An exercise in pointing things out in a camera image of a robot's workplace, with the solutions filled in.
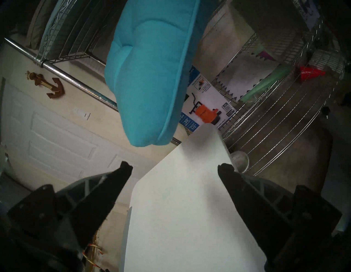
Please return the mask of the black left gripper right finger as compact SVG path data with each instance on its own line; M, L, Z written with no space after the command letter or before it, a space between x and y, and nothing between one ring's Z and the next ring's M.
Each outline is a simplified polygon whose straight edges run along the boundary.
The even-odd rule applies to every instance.
M237 212L266 256L264 270L313 270L342 213L305 185L294 193L270 180L218 165Z

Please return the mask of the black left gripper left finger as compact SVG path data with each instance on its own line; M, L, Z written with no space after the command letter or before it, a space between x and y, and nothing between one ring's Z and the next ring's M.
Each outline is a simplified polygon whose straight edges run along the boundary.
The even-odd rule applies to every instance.
M44 184L7 213L23 241L46 250L82 250L111 212L133 166L78 180L55 192Z

